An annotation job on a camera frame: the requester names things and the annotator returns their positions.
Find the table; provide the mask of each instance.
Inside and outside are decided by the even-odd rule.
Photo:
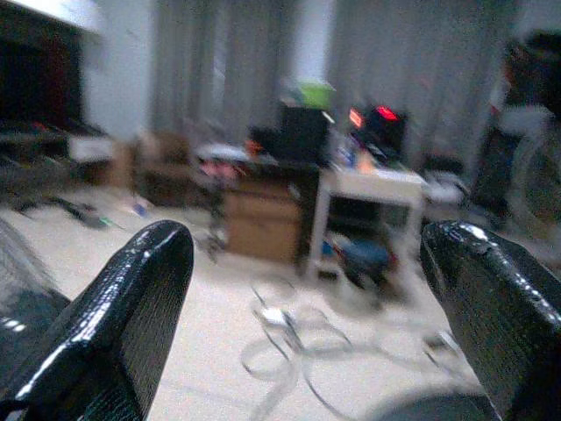
[[[346,197],[369,202],[395,204],[409,208],[404,238],[399,247],[400,262],[416,244],[423,220],[425,181],[409,170],[374,169],[363,174],[354,169],[330,168],[322,170],[317,191],[314,224],[306,267],[306,278],[317,279],[322,267],[323,236],[332,197]]]

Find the red light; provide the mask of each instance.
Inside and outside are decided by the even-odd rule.
[[[363,118],[354,108],[351,108],[351,110],[349,111],[349,119],[357,129],[362,127]]]
[[[399,118],[388,107],[376,107],[376,111],[386,120],[397,121]]]

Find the cardboard box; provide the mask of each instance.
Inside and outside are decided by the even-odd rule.
[[[286,186],[247,184],[226,194],[228,251],[294,262],[302,213]]]

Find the tiled floor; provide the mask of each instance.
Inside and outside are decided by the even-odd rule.
[[[1,218],[27,237],[51,270],[59,289],[69,298],[75,298],[109,257],[143,226],[162,218],[189,225],[185,211],[178,209],[154,209],[147,218],[132,215],[124,211],[122,201],[114,193],[106,190],[77,192],[73,198],[96,204],[126,231],[116,227],[90,230],[61,210],[51,208],[34,211],[34,219],[10,210],[0,211]],[[350,316],[342,310],[333,282],[312,285],[299,280],[292,268],[229,254],[214,264],[197,250],[192,283],[149,419],[250,419],[253,409],[274,386],[249,376],[239,360],[245,346],[264,339],[252,315],[254,297],[250,286],[267,282],[282,284],[280,278],[295,285],[296,294],[287,303],[290,310],[303,305],[315,306],[353,343],[375,340],[393,356],[422,363],[421,368],[413,369],[376,353],[314,361],[313,383],[337,409],[358,419],[369,419],[377,408],[400,396],[458,386],[457,380],[437,371],[423,356],[422,335],[446,328],[447,324],[413,263],[397,280],[403,295],[401,300],[385,302],[378,312]],[[274,353],[267,353],[258,361],[262,367],[277,362],[280,360]],[[463,361],[458,367],[474,382]],[[300,376],[295,388],[268,419],[337,418],[316,399]]]

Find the cable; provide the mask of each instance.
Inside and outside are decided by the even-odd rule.
[[[258,287],[252,285],[252,292],[257,298],[256,303],[252,303],[254,315],[262,324],[263,332],[266,339],[248,344],[240,354],[240,362],[245,370],[254,378],[264,382],[275,382],[275,385],[266,393],[264,399],[259,403],[252,413],[252,421],[262,421],[273,412],[279,403],[294,389],[297,384],[299,374],[308,385],[310,391],[316,399],[333,415],[344,421],[355,421],[356,418],[343,413],[334,405],[329,403],[316,389],[311,381],[313,362],[316,360],[344,360],[355,357],[360,354],[375,355],[385,358],[394,364],[408,368],[410,370],[421,372],[439,371],[450,378],[462,382],[469,382],[465,375],[460,371],[447,367],[438,361],[430,352],[423,350],[428,360],[414,360],[401,357],[395,353],[391,353],[383,346],[376,343],[374,339],[370,342],[362,344],[353,344],[346,334],[329,322],[325,313],[316,307],[305,306],[298,309],[293,316],[290,316],[284,310],[271,309],[270,301],[279,302],[291,298],[295,294],[294,285],[287,281],[284,286],[285,293],[279,296],[265,297]],[[387,325],[404,327],[405,325],[415,331],[429,329],[426,325],[418,325],[412,323],[395,324],[384,321]],[[279,333],[284,339],[284,344],[288,345],[292,351],[287,352],[282,345],[273,338],[273,332]],[[336,341],[322,341],[320,343],[304,344],[302,335],[305,332],[328,332],[333,335]],[[252,367],[251,362],[260,353],[274,349],[281,357],[282,363],[269,369],[257,369]]]

